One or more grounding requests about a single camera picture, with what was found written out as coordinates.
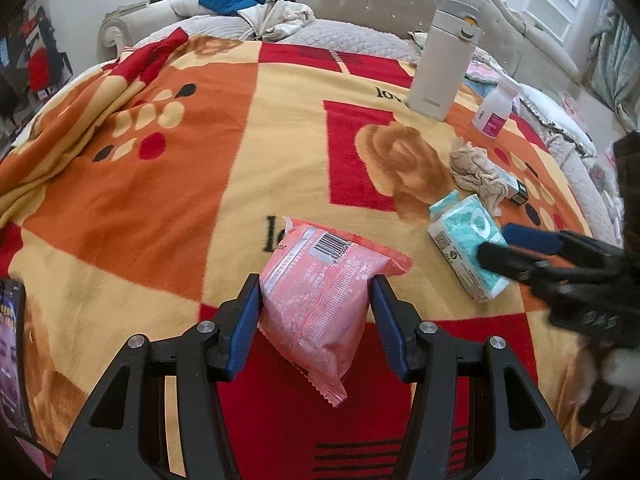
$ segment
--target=bedspread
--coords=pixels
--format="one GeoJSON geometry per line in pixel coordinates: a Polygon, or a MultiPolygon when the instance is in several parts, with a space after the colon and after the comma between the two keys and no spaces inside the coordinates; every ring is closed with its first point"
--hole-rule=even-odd
{"type": "MultiPolygon", "coordinates": [[[[398,297],[455,336],[503,336],[577,443],[575,336],[548,326],[543,305],[516,283],[484,304],[468,297],[427,234],[440,183],[424,145],[446,162],[461,136],[526,183],[529,204],[507,203],[500,222],[588,234],[587,224],[526,124],[509,120],[496,141],[482,136],[470,125],[478,98],[466,88],[445,123],[425,118],[402,102],[412,75],[391,59],[188,40],[178,29],[59,92],[0,165],[0,265],[28,295],[33,439],[57,453],[130,335],[167,338],[209,319],[262,270],[284,235],[282,216],[295,216],[410,255],[412,271],[391,279],[398,297]],[[362,135],[386,141],[357,151],[362,135]]],[[[363,474],[391,472],[412,388],[389,370],[370,313],[368,321],[338,408],[256,334],[245,370],[219,387],[245,480],[316,478],[340,471],[340,460],[363,474]],[[325,457],[354,446],[366,452],[325,457]]],[[[180,471],[175,382],[167,384],[180,471]]]]}

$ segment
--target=metal screw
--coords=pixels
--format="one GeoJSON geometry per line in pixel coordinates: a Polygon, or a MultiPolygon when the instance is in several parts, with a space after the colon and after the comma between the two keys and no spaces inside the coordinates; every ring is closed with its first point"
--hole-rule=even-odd
{"type": "Polygon", "coordinates": [[[507,342],[502,339],[499,335],[494,335],[489,339],[489,344],[497,348],[498,350],[502,350],[505,346],[507,346],[507,342]]]}
{"type": "Polygon", "coordinates": [[[425,334],[435,334],[438,331],[438,326],[431,321],[423,321],[420,323],[420,331],[425,334]]]}
{"type": "Polygon", "coordinates": [[[206,321],[201,321],[198,323],[198,332],[202,333],[202,334],[207,334],[209,332],[213,332],[213,329],[215,329],[216,324],[211,321],[211,320],[206,320],[206,321]]]}
{"type": "Polygon", "coordinates": [[[132,335],[127,341],[130,348],[140,348],[145,343],[145,337],[141,334],[132,335]]]}
{"type": "Polygon", "coordinates": [[[530,279],[531,279],[530,270],[523,270],[521,273],[518,274],[518,281],[521,283],[528,282],[530,279]]]}

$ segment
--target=phone screen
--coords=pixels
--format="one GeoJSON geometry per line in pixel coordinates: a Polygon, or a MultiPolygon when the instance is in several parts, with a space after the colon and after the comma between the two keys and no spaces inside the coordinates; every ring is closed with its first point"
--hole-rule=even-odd
{"type": "Polygon", "coordinates": [[[0,280],[0,408],[10,428],[33,436],[20,378],[18,327],[24,308],[24,288],[14,280],[0,280]]]}

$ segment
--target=small box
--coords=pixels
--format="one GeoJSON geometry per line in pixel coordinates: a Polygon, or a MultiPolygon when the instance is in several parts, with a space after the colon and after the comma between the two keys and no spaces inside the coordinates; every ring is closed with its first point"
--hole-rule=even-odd
{"type": "Polygon", "coordinates": [[[509,173],[504,171],[500,166],[494,164],[495,171],[498,172],[500,178],[503,179],[507,186],[509,186],[509,194],[507,198],[511,200],[514,204],[522,205],[527,200],[529,200],[529,193],[527,192],[527,187],[521,183],[517,178],[511,176],[509,173]]]}

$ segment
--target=red cloth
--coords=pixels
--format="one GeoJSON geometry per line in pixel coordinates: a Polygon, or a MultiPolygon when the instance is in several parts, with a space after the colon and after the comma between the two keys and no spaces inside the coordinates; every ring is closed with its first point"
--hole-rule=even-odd
{"type": "Polygon", "coordinates": [[[31,90],[39,92],[49,85],[49,57],[47,57],[46,48],[39,48],[31,54],[27,67],[31,90]]]}

